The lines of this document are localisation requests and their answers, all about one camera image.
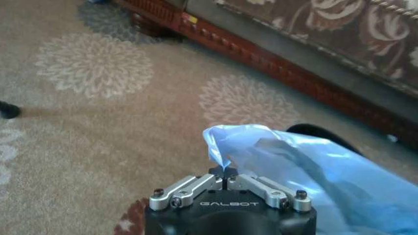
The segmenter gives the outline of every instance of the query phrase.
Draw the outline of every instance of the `floral upholstery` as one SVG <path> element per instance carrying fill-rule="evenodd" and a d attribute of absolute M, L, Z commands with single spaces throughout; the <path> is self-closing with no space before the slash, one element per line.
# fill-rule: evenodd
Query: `floral upholstery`
<path fill-rule="evenodd" d="M 217 0 L 418 97 L 418 0 Z"/>

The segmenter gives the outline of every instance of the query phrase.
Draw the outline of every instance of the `floor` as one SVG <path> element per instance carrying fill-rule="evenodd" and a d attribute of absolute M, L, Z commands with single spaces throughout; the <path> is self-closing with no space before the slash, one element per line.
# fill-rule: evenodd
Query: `floor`
<path fill-rule="evenodd" d="M 266 75 L 128 27 L 112 5 L 0 1 L 0 234 L 131 234 L 135 201 L 208 160 L 201 131 L 308 122 L 418 183 L 416 153 Z"/>

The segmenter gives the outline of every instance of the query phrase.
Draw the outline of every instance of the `sofa leg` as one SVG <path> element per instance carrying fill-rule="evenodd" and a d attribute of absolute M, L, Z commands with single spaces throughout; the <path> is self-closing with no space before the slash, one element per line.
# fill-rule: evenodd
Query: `sofa leg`
<path fill-rule="evenodd" d="M 135 29 L 151 37 L 167 37 L 172 35 L 172 31 L 168 28 L 160 26 L 156 22 L 135 12 L 131 14 L 131 21 Z"/>

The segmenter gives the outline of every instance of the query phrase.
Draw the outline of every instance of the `black object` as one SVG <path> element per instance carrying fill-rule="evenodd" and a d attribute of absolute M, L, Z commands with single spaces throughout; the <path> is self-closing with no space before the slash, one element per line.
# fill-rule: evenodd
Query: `black object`
<path fill-rule="evenodd" d="M 0 101 L 0 115 L 5 119 L 12 119 L 20 114 L 20 108 L 16 105 Z"/>
<path fill-rule="evenodd" d="M 296 199 L 306 199 L 307 198 L 307 192 L 304 190 L 296 191 Z"/>
<path fill-rule="evenodd" d="M 227 168 L 219 176 L 235 173 Z M 145 208 L 147 235 L 314 235 L 315 230 L 314 208 L 307 213 L 279 211 L 247 190 L 205 190 L 185 208 Z"/>
<path fill-rule="evenodd" d="M 153 190 L 153 196 L 160 197 L 164 194 L 164 189 L 163 188 L 156 188 Z"/>
<path fill-rule="evenodd" d="M 362 155 L 359 150 L 354 148 L 354 146 L 348 144 L 348 142 L 343 138 L 340 138 L 336 134 L 319 126 L 315 126 L 312 124 L 296 124 L 287 129 L 287 132 L 327 139 L 335 144 L 343 146 L 346 149 L 355 152 L 356 154 Z"/>

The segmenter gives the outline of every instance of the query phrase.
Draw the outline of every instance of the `logo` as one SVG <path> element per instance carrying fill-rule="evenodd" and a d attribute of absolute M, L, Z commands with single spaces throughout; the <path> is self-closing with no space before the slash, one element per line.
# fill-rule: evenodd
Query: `logo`
<path fill-rule="evenodd" d="M 248 207 L 248 206 L 256 206 L 258 202 L 200 202 L 200 206 L 220 206 L 220 207 Z"/>

